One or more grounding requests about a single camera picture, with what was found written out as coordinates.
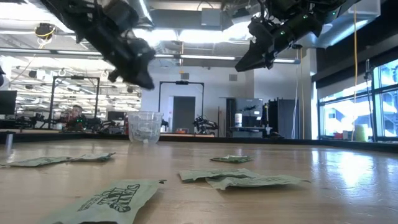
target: table surface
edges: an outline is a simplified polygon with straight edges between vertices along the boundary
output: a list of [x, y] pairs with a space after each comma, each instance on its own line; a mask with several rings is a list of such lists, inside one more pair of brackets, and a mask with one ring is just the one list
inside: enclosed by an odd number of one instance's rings
[[[397, 223], [398, 155], [323, 146], [159, 142], [82, 139], [18, 143], [1, 161], [40, 156], [116, 152], [105, 163], [55, 164], [0, 169], [0, 222], [36, 223], [77, 198], [119, 179], [167, 179], [134, 223]], [[228, 164], [210, 158], [254, 156]], [[186, 169], [247, 168], [263, 175], [311, 180], [299, 186], [212, 189], [181, 183]]]

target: clear plastic cup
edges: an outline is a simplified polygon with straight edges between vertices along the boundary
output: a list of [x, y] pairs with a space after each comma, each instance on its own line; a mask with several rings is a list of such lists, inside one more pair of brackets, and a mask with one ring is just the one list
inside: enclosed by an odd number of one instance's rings
[[130, 141], [157, 143], [163, 113], [150, 111], [128, 112]]

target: green paper packet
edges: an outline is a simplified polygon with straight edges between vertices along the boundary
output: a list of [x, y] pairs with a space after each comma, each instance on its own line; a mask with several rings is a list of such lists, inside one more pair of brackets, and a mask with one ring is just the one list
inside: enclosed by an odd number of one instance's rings
[[225, 190], [229, 186], [233, 187], [262, 187], [268, 185], [299, 184], [302, 181], [309, 182], [297, 177], [288, 175], [260, 176], [249, 178], [222, 177], [217, 179], [206, 178], [206, 181], [215, 189]]
[[211, 169], [211, 170], [182, 170], [180, 177], [183, 182], [191, 182], [205, 177], [259, 177], [260, 174], [248, 169]]
[[41, 224], [132, 224], [138, 210], [156, 193], [158, 180], [119, 180], [97, 194], [77, 200]]
[[248, 162], [252, 160], [251, 156], [234, 156], [234, 155], [227, 155], [224, 157], [215, 157], [210, 159], [211, 161], [218, 161], [218, 162], [231, 162], [231, 163], [242, 163]]
[[79, 157], [68, 157], [68, 156], [46, 156], [39, 157], [35, 159], [26, 159], [23, 161], [9, 162], [5, 164], [0, 164], [0, 166], [10, 166], [10, 167], [38, 167], [60, 162], [69, 161], [108, 161], [111, 156], [115, 154], [112, 153], [101, 153], [101, 154], [84, 154]]

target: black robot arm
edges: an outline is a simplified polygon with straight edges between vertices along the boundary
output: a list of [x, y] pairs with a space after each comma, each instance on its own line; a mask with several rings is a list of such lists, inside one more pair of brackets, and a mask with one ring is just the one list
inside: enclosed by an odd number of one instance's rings
[[[330, 23], [360, 0], [257, 0], [261, 16], [253, 17], [248, 52], [236, 64], [238, 72], [267, 67], [276, 56], [309, 33], [320, 36], [324, 24]], [[281, 23], [273, 22], [277, 18]]]
[[97, 0], [40, 0], [69, 29], [75, 31], [76, 41], [85, 38], [111, 62], [116, 69], [109, 74], [112, 82], [122, 77], [124, 82], [153, 89], [154, 83], [147, 71], [155, 50], [140, 38], [132, 28], [139, 23], [135, 9], [123, 0], [112, 0], [106, 6]]

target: door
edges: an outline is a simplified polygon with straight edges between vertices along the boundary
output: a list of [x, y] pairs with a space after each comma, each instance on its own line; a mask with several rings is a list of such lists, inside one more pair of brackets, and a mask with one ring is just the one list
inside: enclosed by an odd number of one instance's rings
[[178, 128], [188, 129], [190, 134], [195, 132], [195, 97], [175, 96], [173, 105], [173, 132]]

